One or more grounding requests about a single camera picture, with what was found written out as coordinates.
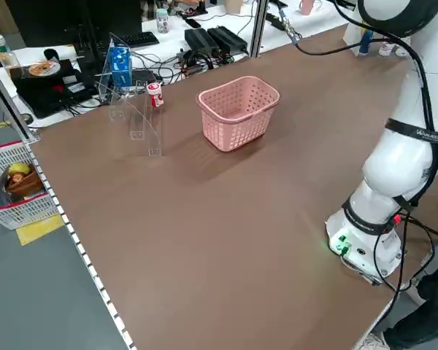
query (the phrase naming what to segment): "white desk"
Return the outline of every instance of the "white desk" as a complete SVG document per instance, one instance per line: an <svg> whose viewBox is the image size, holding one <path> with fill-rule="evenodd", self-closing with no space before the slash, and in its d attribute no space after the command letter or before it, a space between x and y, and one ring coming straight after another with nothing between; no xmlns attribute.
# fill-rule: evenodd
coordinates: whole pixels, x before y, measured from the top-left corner
<svg viewBox="0 0 438 350"><path fill-rule="evenodd" d="M251 15L252 14L252 4L251 0L249 0L249 4L243 4L242 11L240 15ZM339 16L337 11L334 8L334 5L330 2L322 0L321 4L318 1L315 2L315 8L310 16L303 16L298 11L298 1L284 0L285 3L289 4L289 7L285 9L286 15L289 17L290 21L293 24L293 27L303 36L308 37L323 31L327 31L329 29L335 28L337 26L341 26L346 23L346 21ZM253 15L256 12L256 4L253 8ZM201 15L195 17L201 24L202 28L214 28L216 26L225 26L229 30L234 33L238 33L238 31L243 28L243 26L250 20L250 17L237 17L232 15L225 15L223 17L213 17L215 15L224 15L225 9L223 6L209 7L207 9L208 13L206 15ZM269 5L268 12L273 15L278 16L277 7L273 4ZM240 36L250 45L251 37L253 32L254 18L250 21L247 27L242 30ZM181 48L184 50L188 50L189 47L184 39L184 31L185 29L189 29L190 26L186 24L186 22L177 16L171 16L169 18L169 33L160 34L157 32L156 22L155 20L150 20L147 22L143 22L142 24L144 31L152 31L159 40L159 44L141 47L134 49L137 53L142 53L144 55L147 54L155 54L162 61L167 60L175 56ZM262 52L266 52L268 50L275 49L276 47L280 47L286 44L289 44L290 40L287 37L286 33L283 31L279 31L275 27L271 26L268 22L266 22L264 35L261 43ZM76 60L76 52L74 51L73 46L57 46L53 47L62 59L69 59L71 61ZM23 65L29 65L32 63L40 62L45 59L44 57L45 47L30 47L21 50L16 50L15 52L18 55L18 59ZM236 61L245 57L245 54L235 55L234 59ZM178 71L173 67L173 63L165 65L165 67L169 67L174 70L174 72ZM147 67L152 66L153 64L149 61L145 61ZM142 68L143 64L140 59L133 59L133 67L134 68ZM169 70L161 70L161 75L170 75L171 72ZM8 93L13 97L13 100L18 106L18 109L22 113L29 113L29 109L20 101L19 97L16 93L16 88L13 85L11 79L8 77L6 71L4 69L0 69L0 78L4 83ZM85 105L90 106L93 104L97 105L95 101L87 101ZM80 113L85 113L88 109L78 109L76 110ZM42 128L45 126L49 126L55 123L58 123L62 120L66 120L73 117L69 112L59 112L52 116L49 116L45 119L38 120L36 119L30 126L36 128Z"/></svg>

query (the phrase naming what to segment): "monitor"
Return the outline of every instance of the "monitor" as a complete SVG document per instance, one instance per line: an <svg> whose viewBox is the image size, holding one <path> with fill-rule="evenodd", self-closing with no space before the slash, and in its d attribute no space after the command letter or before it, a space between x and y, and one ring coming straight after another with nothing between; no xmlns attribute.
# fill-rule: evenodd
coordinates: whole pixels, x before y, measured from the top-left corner
<svg viewBox="0 0 438 350"><path fill-rule="evenodd" d="M84 36L84 0L6 0L27 47L73 44ZM86 0L96 39L142 31L139 0Z"/></svg>

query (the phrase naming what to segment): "bowl of fruit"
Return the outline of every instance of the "bowl of fruit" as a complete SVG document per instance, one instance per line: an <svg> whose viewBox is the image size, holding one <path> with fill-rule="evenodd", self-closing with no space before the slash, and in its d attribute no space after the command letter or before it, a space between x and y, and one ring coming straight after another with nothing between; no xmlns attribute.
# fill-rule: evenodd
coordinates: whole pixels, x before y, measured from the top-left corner
<svg viewBox="0 0 438 350"><path fill-rule="evenodd" d="M44 189L44 185L32 165L13 163L8 168L5 190L12 195L26 197Z"/></svg>

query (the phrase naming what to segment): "acrylic stand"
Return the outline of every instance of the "acrylic stand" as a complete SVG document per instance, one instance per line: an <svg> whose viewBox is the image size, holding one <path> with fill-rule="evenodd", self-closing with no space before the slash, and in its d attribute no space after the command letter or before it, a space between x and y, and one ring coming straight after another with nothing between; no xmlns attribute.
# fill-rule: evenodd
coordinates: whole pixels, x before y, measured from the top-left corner
<svg viewBox="0 0 438 350"><path fill-rule="evenodd" d="M110 34L109 47L129 46L114 34ZM109 102L109 120L112 123L128 123L130 139L139 141L147 148L148 156L162 156L163 107L152 107L146 93L147 83L137 80L131 87L110 87L111 71L107 55L99 81L99 97Z"/></svg>

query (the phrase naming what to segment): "wire basket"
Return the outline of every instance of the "wire basket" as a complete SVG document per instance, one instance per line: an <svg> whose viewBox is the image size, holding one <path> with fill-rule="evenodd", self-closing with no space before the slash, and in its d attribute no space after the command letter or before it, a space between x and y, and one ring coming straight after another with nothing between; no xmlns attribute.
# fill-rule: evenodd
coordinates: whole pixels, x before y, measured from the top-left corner
<svg viewBox="0 0 438 350"><path fill-rule="evenodd" d="M232 151L263 135L279 92L257 77L241 77L200 93L203 134L218 149Z"/></svg>
<svg viewBox="0 0 438 350"><path fill-rule="evenodd" d="M32 164L31 156L21 141L0 146L0 175L13 163ZM0 224L14 230L57 213L50 195L41 193L25 201L0 207Z"/></svg>

